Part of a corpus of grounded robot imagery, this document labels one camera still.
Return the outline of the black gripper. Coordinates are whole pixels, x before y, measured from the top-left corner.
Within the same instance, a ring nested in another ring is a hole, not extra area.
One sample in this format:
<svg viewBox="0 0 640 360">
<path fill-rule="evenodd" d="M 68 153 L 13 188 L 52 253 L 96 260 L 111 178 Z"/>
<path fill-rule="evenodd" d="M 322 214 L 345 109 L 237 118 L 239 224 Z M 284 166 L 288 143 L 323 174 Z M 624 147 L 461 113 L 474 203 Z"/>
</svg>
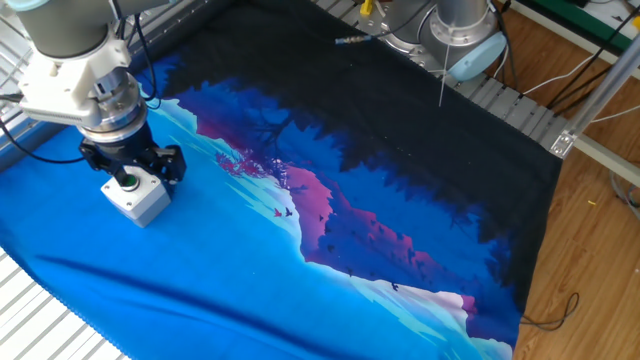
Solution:
<svg viewBox="0 0 640 360">
<path fill-rule="evenodd" d="M 124 191 L 138 187 L 138 178 L 126 172 L 124 164 L 149 165 L 151 173 L 169 184 L 181 182 L 187 165 L 179 145 L 155 147 L 149 127 L 142 127 L 130 137 L 116 142 L 98 142 L 84 139 L 79 150 L 95 171 L 104 171 L 114 178 Z"/>
</svg>

